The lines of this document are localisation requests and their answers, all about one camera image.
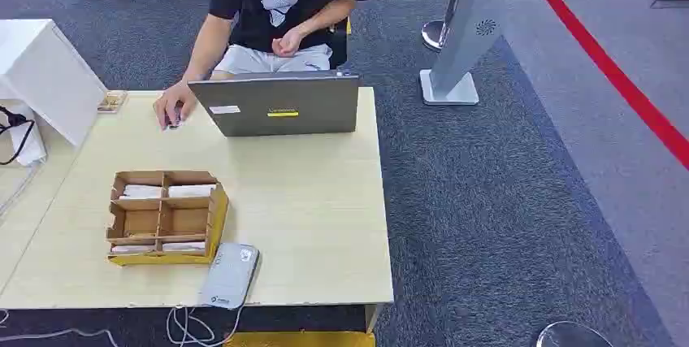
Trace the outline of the person's left hand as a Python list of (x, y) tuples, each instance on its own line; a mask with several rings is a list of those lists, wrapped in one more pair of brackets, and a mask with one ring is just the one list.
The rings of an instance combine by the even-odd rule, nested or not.
[(281, 58), (293, 57), (299, 50), (304, 36), (299, 27), (290, 29), (281, 38), (272, 40), (273, 54)]

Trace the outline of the person's right hand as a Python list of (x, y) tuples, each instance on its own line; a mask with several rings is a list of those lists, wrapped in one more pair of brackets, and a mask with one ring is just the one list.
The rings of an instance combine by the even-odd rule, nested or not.
[(180, 80), (167, 88), (155, 101), (153, 108), (162, 130), (178, 127), (193, 112), (197, 98), (186, 80)]

